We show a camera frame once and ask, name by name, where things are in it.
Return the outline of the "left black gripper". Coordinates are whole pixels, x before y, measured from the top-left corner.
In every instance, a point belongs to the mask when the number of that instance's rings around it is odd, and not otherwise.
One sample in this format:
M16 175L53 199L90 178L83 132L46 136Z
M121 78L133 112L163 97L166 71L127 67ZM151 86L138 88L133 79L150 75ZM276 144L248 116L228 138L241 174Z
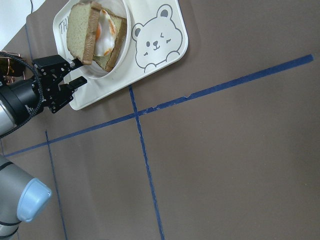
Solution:
M78 58L65 60L60 55L26 64L26 80L0 86L1 125L24 125L44 108L59 111L73 100L74 88L87 83L83 76L62 83L66 75L82 66Z

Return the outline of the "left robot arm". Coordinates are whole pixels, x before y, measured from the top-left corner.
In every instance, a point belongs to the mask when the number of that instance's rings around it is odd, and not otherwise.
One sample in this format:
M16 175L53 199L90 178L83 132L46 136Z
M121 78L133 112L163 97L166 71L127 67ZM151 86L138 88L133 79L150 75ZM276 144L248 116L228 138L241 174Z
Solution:
M1 56L26 66L33 76L7 84L0 78L0 136L3 138L25 125L45 107L55 114L73 100L75 90L87 83L80 76L62 84L71 71L83 66L77 58L60 55L38 58L28 65L7 52ZM22 222L31 222L46 207L52 191L13 162L0 157L0 238L10 240Z

